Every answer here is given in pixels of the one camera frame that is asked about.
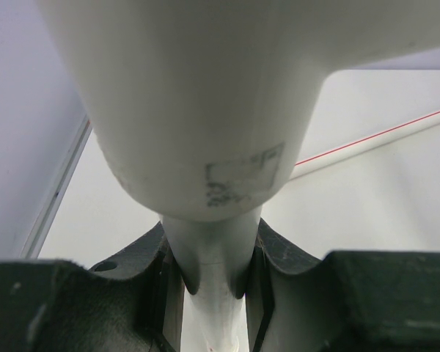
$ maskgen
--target black screw hole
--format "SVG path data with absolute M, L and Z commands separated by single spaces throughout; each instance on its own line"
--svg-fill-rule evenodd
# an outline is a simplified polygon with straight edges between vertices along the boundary
M 103 262 L 95 268 L 95 271 L 108 271 L 117 268 L 115 262 Z

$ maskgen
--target gray wall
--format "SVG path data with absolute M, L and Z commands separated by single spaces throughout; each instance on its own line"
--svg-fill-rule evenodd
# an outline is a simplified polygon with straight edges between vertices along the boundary
M 84 110 L 31 0 L 0 0 L 0 257 L 17 257 Z

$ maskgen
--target black plastic part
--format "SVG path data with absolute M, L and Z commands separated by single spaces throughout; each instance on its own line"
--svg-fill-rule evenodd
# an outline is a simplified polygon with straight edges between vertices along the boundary
M 0 351 L 178 351 L 183 294 L 160 224 L 90 271 L 0 263 Z
M 320 263 L 262 221 L 253 265 L 254 352 L 440 351 L 440 253 L 333 252 Z

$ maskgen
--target red line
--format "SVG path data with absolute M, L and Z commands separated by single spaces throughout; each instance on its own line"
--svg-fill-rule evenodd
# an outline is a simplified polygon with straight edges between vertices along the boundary
M 318 154 L 318 155 L 316 155 L 316 156 L 313 156 L 313 157 L 311 157 L 311 158 L 305 159 L 305 160 L 303 160 L 303 161 L 299 161 L 298 163 L 295 164 L 295 166 L 298 166 L 298 165 L 301 165 L 301 164 L 307 163 L 308 161 L 315 160 L 315 159 L 317 159 L 317 158 L 321 158 L 322 156 L 325 156 L 325 155 L 328 155 L 328 154 L 331 154 L 331 153 L 337 152 L 337 151 L 342 150 L 342 149 L 345 149 L 345 148 L 347 148 L 347 147 L 351 147 L 351 146 L 353 146 L 353 145 L 355 145 L 355 144 L 365 142 L 365 141 L 367 141 L 367 140 L 369 140 L 369 139 L 372 139 L 372 138 L 375 138 L 375 137 L 381 136 L 382 134 L 385 134 L 385 133 L 388 133 L 388 132 L 392 132 L 392 131 L 394 131 L 394 130 L 397 130 L 398 128 L 406 127 L 407 125 L 412 125 L 413 123 L 416 123 L 416 122 L 419 122 L 419 121 L 422 121 L 422 120 L 428 119 L 429 117 L 435 116 L 435 115 L 437 115 L 437 114 L 440 114 L 440 111 L 433 112 L 432 114 L 429 114 L 429 115 L 426 115 L 426 116 L 424 116 L 424 117 L 420 117 L 420 118 L 418 118 L 418 119 L 415 119 L 415 120 L 412 120 L 412 121 L 409 121 L 409 122 L 403 123 L 402 125 L 399 125 L 399 126 L 396 126 L 396 127 L 390 128 L 389 130 L 385 130 L 385 131 L 382 131 L 382 132 L 380 132 L 380 133 L 373 134 L 372 136 L 368 136 L 368 137 L 365 137 L 365 138 L 359 139 L 358 141 L 355 141 L 355 142 L 352 142 L 352 143 L 349 143 L 349 144 L 343 145 L 343 146 L 341 146 L 341 147 L 338 147 L 338 148 L 336 148 L 336 149 L 330 150 L 330 151 L 325 152 L 325 153 L 322 153 L 322 154 Z

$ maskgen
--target white cable duct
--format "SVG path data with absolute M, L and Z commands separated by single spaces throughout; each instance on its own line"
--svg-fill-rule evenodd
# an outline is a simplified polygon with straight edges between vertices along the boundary
M 299 161 L 290 180 L 440 124 L 440 110 Z

